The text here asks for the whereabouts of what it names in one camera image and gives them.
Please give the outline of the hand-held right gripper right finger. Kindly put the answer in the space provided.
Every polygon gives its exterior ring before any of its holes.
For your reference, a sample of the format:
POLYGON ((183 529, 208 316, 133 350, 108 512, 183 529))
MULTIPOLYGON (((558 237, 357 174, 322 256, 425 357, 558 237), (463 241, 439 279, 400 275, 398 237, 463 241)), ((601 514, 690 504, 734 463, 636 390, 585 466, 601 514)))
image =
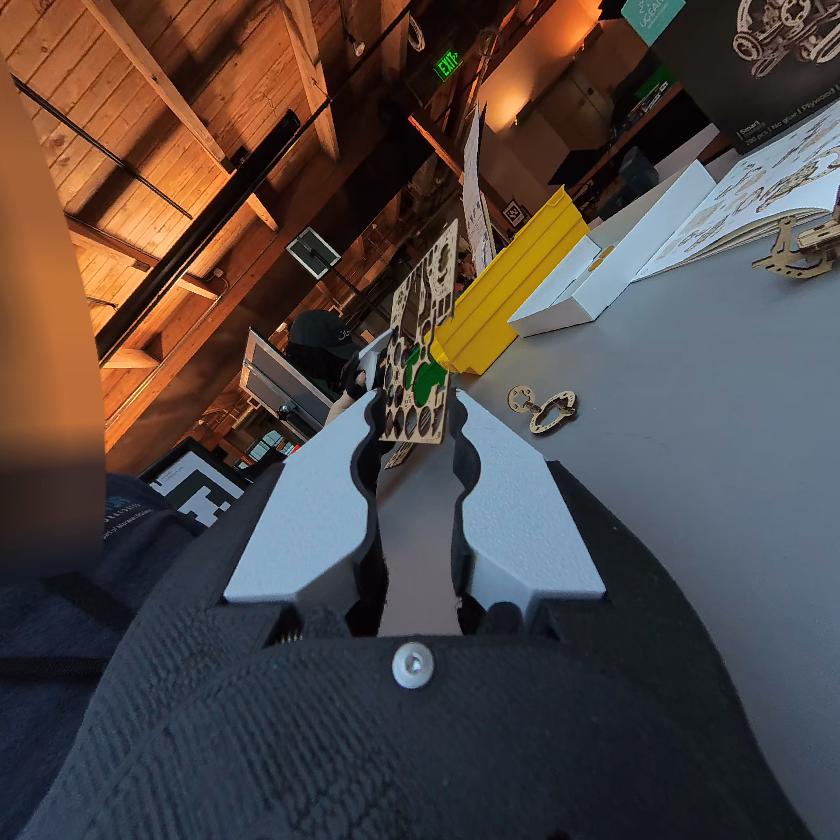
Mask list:
POLYGON ((449 430, 462 487, 451 542, 462 632, 501 604, 530 629, 544 602, 600 601, 606 586, 540 452, 462 390, 449 430))

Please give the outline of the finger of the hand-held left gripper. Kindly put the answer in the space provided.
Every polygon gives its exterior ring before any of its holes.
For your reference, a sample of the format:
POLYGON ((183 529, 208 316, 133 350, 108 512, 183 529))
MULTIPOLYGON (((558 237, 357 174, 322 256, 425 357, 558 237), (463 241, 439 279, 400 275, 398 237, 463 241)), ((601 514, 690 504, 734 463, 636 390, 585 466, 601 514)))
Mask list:
POLYGON ((387 352, 393 332, 393 329, 386 330, 371 343, 367 344, 359 353, 359 371, 360 373, 364 373, 364 387, 366 391, 370 391, 376 387, 376 373, 380 366, 382 354, 387 352))

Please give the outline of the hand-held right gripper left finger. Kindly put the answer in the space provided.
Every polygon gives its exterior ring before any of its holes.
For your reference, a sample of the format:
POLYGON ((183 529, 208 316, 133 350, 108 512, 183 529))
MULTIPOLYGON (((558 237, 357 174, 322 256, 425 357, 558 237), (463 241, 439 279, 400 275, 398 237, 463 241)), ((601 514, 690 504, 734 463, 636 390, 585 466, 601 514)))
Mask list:
POLYGON ((259 515, 224 598, 328 606, 354 636, 378 634, 387 569, 375 505, 385 393, 365 393, 291 455, 259 515))

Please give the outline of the laser-cut wooden parts sheet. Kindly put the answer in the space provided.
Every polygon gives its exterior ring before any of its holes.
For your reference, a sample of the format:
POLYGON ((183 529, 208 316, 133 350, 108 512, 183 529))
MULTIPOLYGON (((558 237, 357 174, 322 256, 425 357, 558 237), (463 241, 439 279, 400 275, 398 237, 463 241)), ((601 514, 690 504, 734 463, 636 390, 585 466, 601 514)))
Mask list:
POLYGON ((437 331, 454 314, 458 252, 456 219, 444 229, 394 294, 391 313, 394 332, 385 356, 383 385, 384 441, 416 445, 438 445, 443 441, 450 373, 447 371, 445 385, 433 387, 427 404, 417 406, 412 386, 418 367, 405 386, 405 358, 416 345, 421 347, 420 364, 434 357, 432 345, 437 331))

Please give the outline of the wooden model assembly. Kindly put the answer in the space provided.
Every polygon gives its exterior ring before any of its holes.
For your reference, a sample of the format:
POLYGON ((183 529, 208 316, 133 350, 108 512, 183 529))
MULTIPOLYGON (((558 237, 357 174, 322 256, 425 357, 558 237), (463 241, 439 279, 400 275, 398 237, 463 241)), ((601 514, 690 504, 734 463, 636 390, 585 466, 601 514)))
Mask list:
POLYGON ((839 195, 836 195, 831 218, 824 224, 794 234, 795 218, 778 221, 778 235, 770 254, 752 263, 753 269, 765 269, 782 278, 808 280, 833 268, 839 257, 839 195))

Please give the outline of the black model kit box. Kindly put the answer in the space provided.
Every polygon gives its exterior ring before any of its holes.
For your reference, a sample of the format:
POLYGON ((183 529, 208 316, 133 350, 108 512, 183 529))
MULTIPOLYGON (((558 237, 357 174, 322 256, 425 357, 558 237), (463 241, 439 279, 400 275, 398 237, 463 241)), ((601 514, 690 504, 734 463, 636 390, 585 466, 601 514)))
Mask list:
POLYGON ((740 154, 838 99, 838 1, 629 1, 622 16, 740 154))

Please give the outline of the green plastic bin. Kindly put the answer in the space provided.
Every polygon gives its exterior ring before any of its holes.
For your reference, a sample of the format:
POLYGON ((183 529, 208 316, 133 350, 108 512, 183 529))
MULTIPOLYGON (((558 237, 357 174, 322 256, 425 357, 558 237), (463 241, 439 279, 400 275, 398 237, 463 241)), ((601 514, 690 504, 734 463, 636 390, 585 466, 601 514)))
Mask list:
POLYGON ((429 361, 420 364, 420 354, 421 347, 416 345, 405 358, 404 385, 409 385, 409 380, 414 375, 414 368, 418 367, 418 372, 413 380, 412 391, 415 404, 425 406, 433 387, 445 385, 448 372, 432 356, 429 357, 429 361))

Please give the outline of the grey framed display panel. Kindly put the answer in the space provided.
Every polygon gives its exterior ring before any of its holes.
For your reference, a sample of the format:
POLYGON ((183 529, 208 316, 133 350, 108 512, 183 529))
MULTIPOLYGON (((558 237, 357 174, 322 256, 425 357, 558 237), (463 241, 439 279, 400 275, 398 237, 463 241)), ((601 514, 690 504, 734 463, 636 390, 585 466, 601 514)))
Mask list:
POLYGON ((287 431, 306 441, 321 431, 333 400, 264 339, 248 331, 239 387, 287 431))

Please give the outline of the ceiling light panel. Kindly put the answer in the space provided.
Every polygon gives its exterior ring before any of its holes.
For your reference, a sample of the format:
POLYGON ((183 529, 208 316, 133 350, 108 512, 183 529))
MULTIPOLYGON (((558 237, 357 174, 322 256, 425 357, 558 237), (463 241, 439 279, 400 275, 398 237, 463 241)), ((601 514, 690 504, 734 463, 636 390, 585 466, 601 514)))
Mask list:
POLYGON ((315 280, 327 275, 341 261, 341 254, 324 240, 311 226, 286 246, 286 252, 315 280))

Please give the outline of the black framed marker sign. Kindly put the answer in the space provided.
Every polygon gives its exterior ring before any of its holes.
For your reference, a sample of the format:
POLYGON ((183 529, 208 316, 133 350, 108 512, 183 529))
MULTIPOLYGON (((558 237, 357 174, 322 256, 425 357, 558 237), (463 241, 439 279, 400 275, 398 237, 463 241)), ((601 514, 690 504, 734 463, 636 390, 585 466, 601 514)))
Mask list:
POLYGON ((188 518, 210 528, 241 498, 251 481, 187 437, 139 474, 188 518))

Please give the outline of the yellow plastic bin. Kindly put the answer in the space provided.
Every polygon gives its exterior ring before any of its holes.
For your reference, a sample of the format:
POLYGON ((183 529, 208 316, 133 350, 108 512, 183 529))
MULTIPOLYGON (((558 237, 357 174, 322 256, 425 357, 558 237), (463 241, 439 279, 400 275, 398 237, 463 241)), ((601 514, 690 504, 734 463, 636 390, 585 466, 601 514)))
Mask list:
POLYGON ((589 227, 560 188, 457 299, 431 351, 452 373, 483 375, 518 337, 509 319, 589 227))

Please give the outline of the white instruction poster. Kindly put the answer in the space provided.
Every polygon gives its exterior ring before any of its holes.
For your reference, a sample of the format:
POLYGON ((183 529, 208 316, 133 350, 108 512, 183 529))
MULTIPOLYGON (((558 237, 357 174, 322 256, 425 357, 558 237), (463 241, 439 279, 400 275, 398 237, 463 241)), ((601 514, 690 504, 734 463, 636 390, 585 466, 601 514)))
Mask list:
POLYGON ((476 277, 479 277, 497 256, 492 235, 487 200, 479 184, 481 108, 474 110, 465 142, 463 205, 469 245, 472 249, 476 277))

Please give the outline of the white cardboard box tray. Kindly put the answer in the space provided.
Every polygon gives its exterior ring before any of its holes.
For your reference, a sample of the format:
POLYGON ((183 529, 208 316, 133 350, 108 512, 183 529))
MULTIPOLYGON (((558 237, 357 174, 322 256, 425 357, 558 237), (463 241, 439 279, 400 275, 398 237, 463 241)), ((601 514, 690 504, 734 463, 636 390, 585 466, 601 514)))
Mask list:
POLYGON ((706 167, 693 161, 625 206, 562 258, 508 324, 525 338, 596 320, 715 185, 706 167))

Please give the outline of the instruction booklet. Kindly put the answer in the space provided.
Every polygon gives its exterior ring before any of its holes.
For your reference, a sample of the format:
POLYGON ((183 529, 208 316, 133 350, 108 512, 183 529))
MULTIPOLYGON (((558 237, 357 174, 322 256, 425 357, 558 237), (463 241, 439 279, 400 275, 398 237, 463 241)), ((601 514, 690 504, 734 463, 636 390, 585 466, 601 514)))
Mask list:
POLYGON ((643 280, 771 234, 783 217, 833 210, 839 185, 839 102, 741 158, 639 270, 643 280))

